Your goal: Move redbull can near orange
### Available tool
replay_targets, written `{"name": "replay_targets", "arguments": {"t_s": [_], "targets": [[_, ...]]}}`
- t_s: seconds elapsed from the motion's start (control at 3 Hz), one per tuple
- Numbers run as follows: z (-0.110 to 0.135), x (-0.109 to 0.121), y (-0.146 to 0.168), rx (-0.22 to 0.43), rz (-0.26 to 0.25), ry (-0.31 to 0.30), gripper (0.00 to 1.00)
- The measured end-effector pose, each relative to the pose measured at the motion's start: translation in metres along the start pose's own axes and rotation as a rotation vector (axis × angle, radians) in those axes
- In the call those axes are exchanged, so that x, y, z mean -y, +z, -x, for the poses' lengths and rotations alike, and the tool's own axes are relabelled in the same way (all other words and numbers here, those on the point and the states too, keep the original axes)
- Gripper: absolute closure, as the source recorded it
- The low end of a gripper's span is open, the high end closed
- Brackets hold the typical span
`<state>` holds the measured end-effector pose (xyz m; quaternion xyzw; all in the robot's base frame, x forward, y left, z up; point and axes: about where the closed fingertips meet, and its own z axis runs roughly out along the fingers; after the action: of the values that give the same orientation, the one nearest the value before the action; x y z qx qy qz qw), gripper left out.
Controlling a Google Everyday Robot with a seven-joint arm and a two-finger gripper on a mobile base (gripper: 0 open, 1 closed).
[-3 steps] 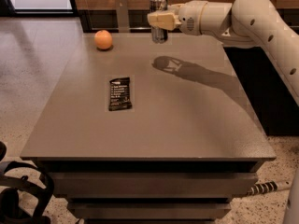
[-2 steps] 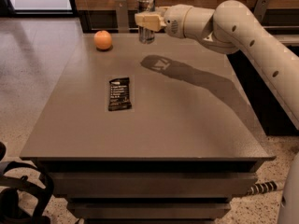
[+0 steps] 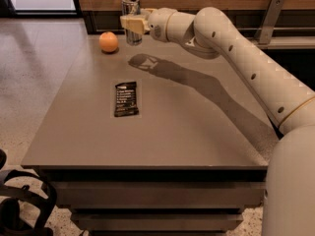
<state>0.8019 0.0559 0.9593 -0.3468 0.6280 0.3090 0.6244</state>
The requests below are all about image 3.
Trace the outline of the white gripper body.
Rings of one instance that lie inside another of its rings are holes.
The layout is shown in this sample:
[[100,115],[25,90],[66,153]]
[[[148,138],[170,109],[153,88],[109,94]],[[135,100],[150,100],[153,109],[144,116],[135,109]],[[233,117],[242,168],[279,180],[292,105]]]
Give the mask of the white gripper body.
[[160,8],[154,10],[149,15],[150,36],[154,40],[161,42],[175,42],[170,34],[170,19],[176,10],[169,8]]

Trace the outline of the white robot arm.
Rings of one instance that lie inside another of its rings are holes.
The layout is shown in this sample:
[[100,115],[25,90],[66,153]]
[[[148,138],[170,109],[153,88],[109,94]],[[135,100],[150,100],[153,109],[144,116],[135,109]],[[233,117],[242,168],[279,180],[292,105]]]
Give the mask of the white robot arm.
[[122,28],[188,52],[220,54],[283,134],[268,166],[262,236],[315,236],[315,91],[246,39],[221,10],[143,9]]

